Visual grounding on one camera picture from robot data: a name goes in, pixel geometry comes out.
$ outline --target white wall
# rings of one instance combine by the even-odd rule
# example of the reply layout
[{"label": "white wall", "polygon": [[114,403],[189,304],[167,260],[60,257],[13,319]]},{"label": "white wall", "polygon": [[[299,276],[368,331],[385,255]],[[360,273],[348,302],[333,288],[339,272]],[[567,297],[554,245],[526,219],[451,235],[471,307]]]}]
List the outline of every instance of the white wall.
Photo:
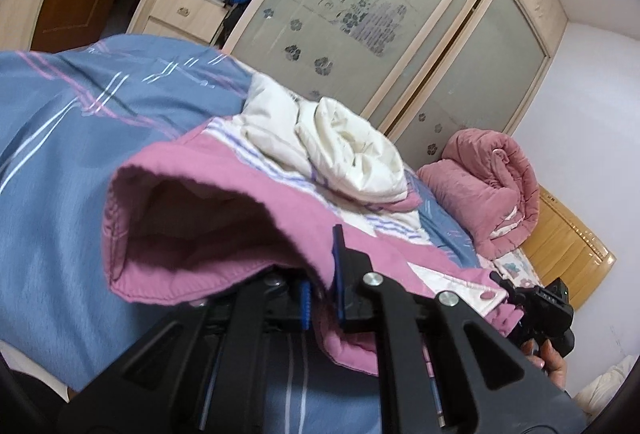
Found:
[{"label": "white wall", "polygon": [[575,315],[574,393],[640,352],[640,41],[571,23],[514,137],[618,258]]}]

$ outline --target frosted glass door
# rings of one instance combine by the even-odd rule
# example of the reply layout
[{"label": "frosted glass door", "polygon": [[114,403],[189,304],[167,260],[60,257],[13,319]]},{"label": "frosted glass door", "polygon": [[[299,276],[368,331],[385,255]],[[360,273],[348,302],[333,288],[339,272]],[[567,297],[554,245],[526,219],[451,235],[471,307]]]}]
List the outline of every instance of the frosted glass door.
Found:
[{"label": "frosted glass door", "polygon": [[360,113],[440,1],[264,0],[232,54]]},{"label": "frosted glass door", "polygon": [[514,0],[493,0],[433,93],[396,140],[414,169],[436,161],[460,129],[503,131],[545,53]]},{"label": "frosted glass door", "polygon": [[380,101],[380,104],[373,111],[369,118],[369,122],[373,127],[380,127],[382,121],[388,115],[391,108],[398,102],[398,99],[404,94],[405,90],[409,87],[409,84],[414,80],[420,68],[427,61],[431,52],[438,45],[440,40],[447,33],[447,30],[452,25],[453,21],[459,15],[463,6],[467,0],[453,0],[447,10],[444,11],[442,17],[438,20],[438,23],[433,27],[433,30],[429,33],[424,42],[420,45],[420,48],[416,51],[415,55],[406,65],[400,76],[396,79],[391,86],[389,92]]}]

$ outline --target pink quilt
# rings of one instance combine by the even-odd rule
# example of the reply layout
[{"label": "pink quilt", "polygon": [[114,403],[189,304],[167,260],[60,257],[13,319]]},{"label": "pink quilt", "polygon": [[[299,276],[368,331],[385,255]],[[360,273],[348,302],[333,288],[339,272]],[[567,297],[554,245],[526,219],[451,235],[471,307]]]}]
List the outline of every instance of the pink quilt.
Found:
[{"label": "pink quilt", "polygon": [[[273,265],[303,267],[319,290],[321,348],[340,365],[376,374],[372,338],[344,335],[325,293],[334,279],[332,227],[341,224],[349,248],[369,254],[376,271],[412,293],[433,297],[438,285],[459,281],[469,292],[484,287],[480,299],[493,301],[484,316],[502,334],[522,317],[504,303],[488,270],[463,270],[439,249],[403,240],[401,227],[382,215],[370,221],[376,233],[366,233],[320,191],[279,169],[223,119],[146,147],[116,171],[108,190],[102,251],[109,287],[129,302],[171,305],[224,291]],[[441,281],[428,286],[418,274],[424,268]]]},{"label": "pink quilt", "polygon": [[418,172],[438,203],[472,236],[490,260],[519,247],[538,223],[539,188],[529,160],[513,138],[464,129],[442,159]]}]

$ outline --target rolled pink blanket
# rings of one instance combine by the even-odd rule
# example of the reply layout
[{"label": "rolled pink blanket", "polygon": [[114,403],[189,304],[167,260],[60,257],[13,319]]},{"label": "rolled pink blanket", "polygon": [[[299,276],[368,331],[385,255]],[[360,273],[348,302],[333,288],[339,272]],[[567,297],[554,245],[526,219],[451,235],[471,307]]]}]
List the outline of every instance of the rolled pink blanket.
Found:
[{"label": "rolled pink blanket", "polygon": [[513,138],[464,129],[442,159],[417,172],[438,203],[471,234],[478,254],[497,259],[519,247],[538,223],[538,182]]}]

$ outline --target blue bedsheet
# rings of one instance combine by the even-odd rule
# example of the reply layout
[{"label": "blue bedsheet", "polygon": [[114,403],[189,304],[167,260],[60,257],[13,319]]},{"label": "blue bedsheet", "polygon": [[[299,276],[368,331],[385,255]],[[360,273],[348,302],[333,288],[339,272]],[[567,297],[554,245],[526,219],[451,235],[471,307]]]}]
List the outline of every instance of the blue bedsheet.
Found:
[{"label": "blue bedsheet", "polygon": [[[110,175],[154,141],[238,113],[251,77],[215,50],[153,36],[0,53],[0,73],[0,338],[79,390],[166,312],[107,290]],[[423,224],[468,266],[468,236],[420,185]],[[335,366],[310,335],[275,338],[270,353],[268,434],[380,432],[375,378]]]},{"label": "blue bedsheet", "polygon": [[469,234],[438,204],[433,192],[420,179],[411,175],[409,182],[414,184],[422,198],[422,205],[418,208],[420,224],[431,242],[446,252],[459,267],[479,268],[480,262]]}]

